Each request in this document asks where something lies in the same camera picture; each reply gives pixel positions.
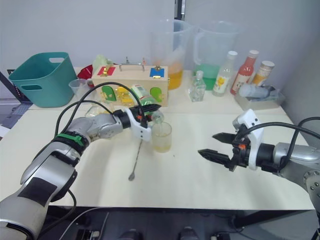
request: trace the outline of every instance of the glass cup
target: glass cup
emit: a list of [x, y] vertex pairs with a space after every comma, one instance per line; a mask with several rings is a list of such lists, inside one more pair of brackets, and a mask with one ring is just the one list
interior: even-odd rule
[[159, 153], [166, 153], [171, 148], [172, 128], [167, 122], [155, 123], [151, 129], [153, 149]]
[[[83, 95], [90, 90], [87, 79], [75, 79], [69, 82], [69, 87], [72, 89], [77, 101], [79, 101]], [[96, 91], [91, 92], [85, 100], [96, 100]]]

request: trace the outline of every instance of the metal handle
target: metal handle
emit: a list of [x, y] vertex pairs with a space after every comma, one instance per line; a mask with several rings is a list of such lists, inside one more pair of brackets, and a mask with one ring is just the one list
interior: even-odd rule
[[119, 69], [122, 72], [122, 66], [123, 65], [130, 65], [130, 66], [141, 66], [142, 67], [142, 71], [145, 71], [145, 66], [142, 63], [121, 63], [119, 64]]
[[201, 59], [199, 57], [199, 40], [202, 39], [205, 36], [204, 32], [198, 32], [194, 39], [193, 39], [193, 60], [195, 64], [200, 65], [201, 64]]

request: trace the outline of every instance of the wooden box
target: wooden box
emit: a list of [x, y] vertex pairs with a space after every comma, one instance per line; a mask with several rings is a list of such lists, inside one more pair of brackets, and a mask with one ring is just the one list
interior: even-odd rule
[[[95, 86], [105, 82], [117, 82], [130, 89], [132, 85], [142, 85], [159, 105], [168, 105], [167, 66], [161, 66], [161, 69], [134, 63], [101, 66], [91, 79]], [[115, 105], [134, 105], [129, 92], [121, 86], [105, 85], [96, 91], [103, 101], [112, 101]]]

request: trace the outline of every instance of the measuring pitcher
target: measuring pitcher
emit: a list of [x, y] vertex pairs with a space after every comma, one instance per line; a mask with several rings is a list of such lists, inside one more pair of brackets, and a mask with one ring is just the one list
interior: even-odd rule
[[192, 26], [181, 20], [162, 20], [152, 26], [151, 62], [153, 65], [168, 66], [169, 90], [181, 84], [191, 32]]
[[220, 66], [228, 51], [232, 50], [239, 34], [236, 24], [225, 21], [212, 21], [199, 26], [193, 40], [194, 72], [203, 71], [206, 90], [212, 90]]

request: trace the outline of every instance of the teal plastic basket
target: teal plastic basket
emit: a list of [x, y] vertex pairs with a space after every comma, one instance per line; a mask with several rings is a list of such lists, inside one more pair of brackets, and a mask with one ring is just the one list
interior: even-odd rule
[[9, 76], [19, 90], [41, 108], [66, 105], [73, 96], [68, 84], [76, 78], [66, 52], [33, 55]]

